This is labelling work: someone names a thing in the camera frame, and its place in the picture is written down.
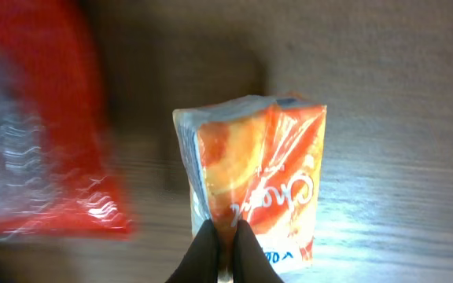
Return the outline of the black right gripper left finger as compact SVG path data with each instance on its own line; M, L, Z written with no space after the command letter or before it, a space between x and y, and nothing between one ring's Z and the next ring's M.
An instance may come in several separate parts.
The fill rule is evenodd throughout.
M216 229L212 220L206 220L166 283L216 283L219 256L220 243Z

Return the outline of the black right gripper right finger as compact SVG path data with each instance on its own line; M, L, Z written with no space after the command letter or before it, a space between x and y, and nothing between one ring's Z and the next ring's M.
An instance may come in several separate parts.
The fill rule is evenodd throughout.
M234 283L282 283L267 261L251 226L239 220L234 236L233 250Z

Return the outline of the orange tissue pack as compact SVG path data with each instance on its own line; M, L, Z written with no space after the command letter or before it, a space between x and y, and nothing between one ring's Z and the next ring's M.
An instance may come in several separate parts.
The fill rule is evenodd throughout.
M248 95L176 109L173 122L190 184L192 227L213 222L220 272L232 271L241 220L276 272L310 266L326 107L298 97Z

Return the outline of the red candy bag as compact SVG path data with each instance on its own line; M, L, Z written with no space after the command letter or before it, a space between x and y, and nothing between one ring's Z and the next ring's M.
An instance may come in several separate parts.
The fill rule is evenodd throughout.
M74 1L0 0L0 241L20 235L123 239L105 93Z

